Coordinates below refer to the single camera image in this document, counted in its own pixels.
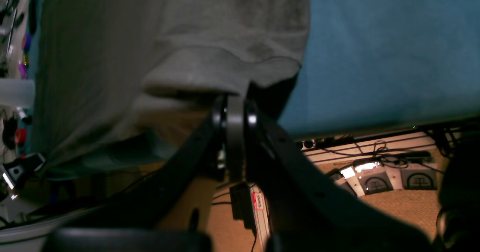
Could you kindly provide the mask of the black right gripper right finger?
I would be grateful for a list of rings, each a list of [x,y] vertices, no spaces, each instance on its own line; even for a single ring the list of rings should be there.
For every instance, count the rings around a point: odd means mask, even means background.
[[[244,116],[246,180],[256,185],[265,185],[263,162],[268,156],[266,124],[270,119],[253,100],[245,102]]]

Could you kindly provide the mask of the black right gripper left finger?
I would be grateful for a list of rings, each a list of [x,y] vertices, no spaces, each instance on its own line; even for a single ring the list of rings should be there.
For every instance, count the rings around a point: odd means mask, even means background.
[[[214,161],[211,162],[211,177],[224,177],[226,172],[226,110],[227,96],[219,95],[210,112],[213,130]]]

